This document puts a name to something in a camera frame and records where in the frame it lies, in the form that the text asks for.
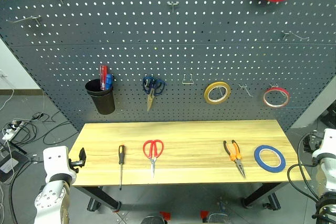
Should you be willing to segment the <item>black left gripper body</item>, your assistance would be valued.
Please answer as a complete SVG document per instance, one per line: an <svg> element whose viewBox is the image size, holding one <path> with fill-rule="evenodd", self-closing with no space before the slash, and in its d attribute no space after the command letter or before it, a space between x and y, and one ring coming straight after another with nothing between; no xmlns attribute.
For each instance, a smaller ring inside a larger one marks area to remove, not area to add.
<svg viewBox="0 0 336 224"><path fill-rule="evenodd" d="M69 168L72 169L77 174L79 172L80 161L72 161L71 159L68 159L68 161L69 161Z"/></svg>

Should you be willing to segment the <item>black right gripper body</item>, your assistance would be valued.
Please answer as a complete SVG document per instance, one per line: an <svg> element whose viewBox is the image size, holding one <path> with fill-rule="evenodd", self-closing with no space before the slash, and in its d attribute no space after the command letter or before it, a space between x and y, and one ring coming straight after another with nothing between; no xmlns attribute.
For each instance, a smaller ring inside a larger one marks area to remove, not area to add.
<svg viewBox="0 0 336 224"><path fill-rule="evenodd" d="M324 132L312 131L303 139L303 151L312 154L320 148Z"/></svg>

